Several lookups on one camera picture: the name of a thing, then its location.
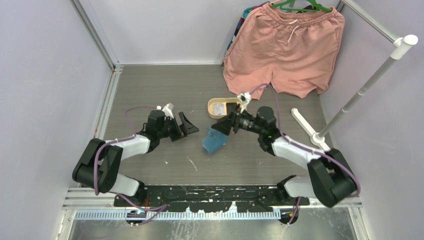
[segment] yellow container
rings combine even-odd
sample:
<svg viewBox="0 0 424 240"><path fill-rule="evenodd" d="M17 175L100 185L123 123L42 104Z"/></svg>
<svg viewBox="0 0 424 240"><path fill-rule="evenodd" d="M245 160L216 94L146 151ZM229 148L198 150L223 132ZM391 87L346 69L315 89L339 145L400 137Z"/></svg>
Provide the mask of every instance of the yellow container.
<svg viewBox="0 0 424 240"><path fill-rule="evenodd" d="M213 119L220 119L227 115L228 103L242 104L237 97L212 98L207 103L207 112L209 116Z"/></svg>

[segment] clothes rack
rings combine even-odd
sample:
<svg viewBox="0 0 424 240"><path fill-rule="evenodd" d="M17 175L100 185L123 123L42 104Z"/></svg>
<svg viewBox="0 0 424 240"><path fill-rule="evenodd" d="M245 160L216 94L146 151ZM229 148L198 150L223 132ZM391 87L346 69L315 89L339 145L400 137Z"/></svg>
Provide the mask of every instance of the clothes rack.
<svg viewBox="0 0 424 240"><path fill-rule="evenodd" d="M302 126L305 132L310 136L310 141L317 147L320 147L324 151L329 151L330 148L326 144L325 135L327 135L331 128L334 127L343 116L361 99L362 96L383 76L387 70L399 59L402 58L407 51L418 42L418 37L415 35L407 35L405 37L399 37L394 34L381 23L375 20L370 14L368 14L361 6L359 6L353 0L340 0L336 5L337 11L340 13L343 9L349 7L361 17L365 22L371 25L377 32L383 35L389 40L395 47L394 51L390 54L388 59L375 71L375 73L365 82L365 84L355 93L354 96L338 111L338 113L328 122L328 124L321 130L316 132L312 126L306 121L306 119L300 114L297 108L291 109L291 114L296 121Z"/></svg>

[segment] pink shorts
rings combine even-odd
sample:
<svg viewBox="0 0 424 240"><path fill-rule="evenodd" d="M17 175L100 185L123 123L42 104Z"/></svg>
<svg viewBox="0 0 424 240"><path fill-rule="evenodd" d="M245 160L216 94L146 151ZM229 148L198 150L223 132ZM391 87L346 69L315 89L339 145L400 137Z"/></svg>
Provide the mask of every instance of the pink shorts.
<svg viewBox="0 0 424 240"><path fill-rule="evenodd" d="M271 83L278 93L300 98L314 89L325 92L345 26L345 18L330 9L284 13L265 4L250 12L224 58L228 89L240 94Z"/></svg>

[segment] green hanger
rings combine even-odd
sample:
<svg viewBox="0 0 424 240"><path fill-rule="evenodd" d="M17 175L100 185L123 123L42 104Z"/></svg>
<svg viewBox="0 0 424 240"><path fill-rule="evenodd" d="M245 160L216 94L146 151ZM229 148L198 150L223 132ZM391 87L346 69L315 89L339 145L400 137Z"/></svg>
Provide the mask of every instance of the green hanger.
<svg viewBox="0 0 424 240"><path fill-rule="evenodd" d="M301 11L301 12L316 12L317 10L323 10L323 11L325 11L325 12L327 12L327 13L331 12L331 9L329 9L329 8L326 8L326 7L324 7L324 6L319 5L319 4L317 3L317 1L315 1L315 0L306 0L306 1L308 1L308 2L309 2L312 6L314 6L317 10L312 10L312 9L298 9L298 8L285 8L285 7L282 7L282 6L284 6L284 5L287 5L287 4L292 3L292 2L294 2L294 1L296 1L296 0L287 0L287 1L285 1L285 2L276 3L276 4L271 5L271 8L277 8L277 7L280 7L280 9L281 9L281 10L294 10L294 11Z"/></svg>

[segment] elastic waistband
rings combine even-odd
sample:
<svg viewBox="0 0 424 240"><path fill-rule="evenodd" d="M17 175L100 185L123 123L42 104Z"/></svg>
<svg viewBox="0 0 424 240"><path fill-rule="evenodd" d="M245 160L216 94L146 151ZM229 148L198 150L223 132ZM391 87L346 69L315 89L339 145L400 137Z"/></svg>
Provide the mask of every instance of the elastic waistband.
<svg viewBox="0 0 424 240"><path fill-rule="evenodd" d="M274 19L277 23L281 25L293 26L293 24L291 24L293 20L298 20L298 22L296 22L296 24L294 25L299 27L312 26L322 21L333 18L335 15L339 14L339 12L332 6L329 7L329 9L331 9L331 12L318 10L316 12L303 13L282 12L279 9L277 10L277 8L271 8L270 3L264 4L260 8L264 13L266 13L266 15L268 15L270 18Z"/></svg>

